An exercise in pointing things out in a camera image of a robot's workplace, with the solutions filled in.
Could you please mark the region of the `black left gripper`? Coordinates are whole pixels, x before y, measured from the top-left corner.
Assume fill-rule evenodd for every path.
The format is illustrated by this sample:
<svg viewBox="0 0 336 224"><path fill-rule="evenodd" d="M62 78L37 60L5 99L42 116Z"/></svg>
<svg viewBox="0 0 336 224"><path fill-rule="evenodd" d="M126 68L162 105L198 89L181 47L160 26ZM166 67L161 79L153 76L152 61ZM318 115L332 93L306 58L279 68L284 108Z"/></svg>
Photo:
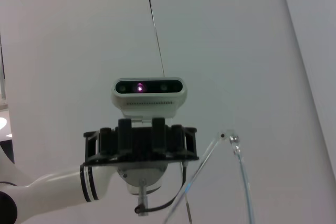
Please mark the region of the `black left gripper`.
<svg viewBox="0 0 336 224"><path fill-rule="evenodd" d="M115 128L85 132L84 166L144 162L197 161L194 127L166 125L165 118L153 118L150 126L134 127L120 119Z"/></svg>

